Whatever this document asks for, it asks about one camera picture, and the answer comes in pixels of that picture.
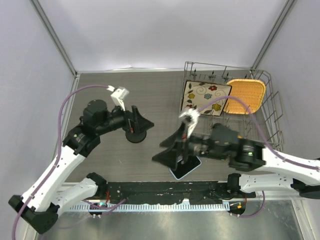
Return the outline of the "black phone stand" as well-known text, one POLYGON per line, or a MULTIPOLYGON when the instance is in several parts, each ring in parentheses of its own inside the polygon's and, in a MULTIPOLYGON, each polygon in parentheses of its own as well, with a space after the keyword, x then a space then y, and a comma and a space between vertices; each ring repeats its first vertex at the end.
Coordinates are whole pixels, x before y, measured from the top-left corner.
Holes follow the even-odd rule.
POLYGON ((147 131, 145 130, 140 133, 126 132, 125 137, 130 143, 139 144, 147 137, 147 131))

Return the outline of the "blue-cased smartphone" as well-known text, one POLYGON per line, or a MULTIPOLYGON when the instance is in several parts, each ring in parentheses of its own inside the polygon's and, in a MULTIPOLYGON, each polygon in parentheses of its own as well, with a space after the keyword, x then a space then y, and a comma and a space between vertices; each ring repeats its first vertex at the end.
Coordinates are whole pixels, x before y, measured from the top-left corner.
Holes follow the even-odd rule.
POLYGON ((169 169, 176 180, 181 180, 202 164, 198 156, 189 156, 186 163, 182 164, 182 158, 177 161, 177 168, 169 169))

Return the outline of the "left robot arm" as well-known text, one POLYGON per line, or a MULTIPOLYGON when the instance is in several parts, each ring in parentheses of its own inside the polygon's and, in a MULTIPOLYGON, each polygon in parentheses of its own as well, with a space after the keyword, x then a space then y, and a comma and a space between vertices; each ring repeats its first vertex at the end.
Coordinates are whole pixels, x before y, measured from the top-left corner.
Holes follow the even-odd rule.
POLYGON ((38 234, 46 233, 59 216, 73 205, 91 197, 100 200, 106 195, 107 181, 95 172, 89 173, 68 190, 58 192, 73 170, 100 144, 100 136, 123 129, 126 139, 138 144, 152 127, 154 123, 144 118, 134 105, 131 110, 116 106, 108 111, 105 101, 90 101, 83 110, 80 123, 62 141, 55 160, 23 195, 13 195, 9 205, 38 234))

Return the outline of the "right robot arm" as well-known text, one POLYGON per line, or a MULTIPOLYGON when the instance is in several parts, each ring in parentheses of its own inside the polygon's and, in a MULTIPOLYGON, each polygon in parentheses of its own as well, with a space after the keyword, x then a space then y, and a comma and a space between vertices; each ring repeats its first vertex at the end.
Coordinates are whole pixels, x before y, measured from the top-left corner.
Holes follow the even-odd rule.
POLYGON ((265 144, 240 138, 237 131, 216 123, 209 137, 187 136, 183 123, 160 143, 165 150, 151 159, 174 171, 191 158, 227 160, 237 170, 229 174, 226 193, 233 198, 260 191, 298 192, 307 199, 320 198, 320 161, 295 157, 265 144))

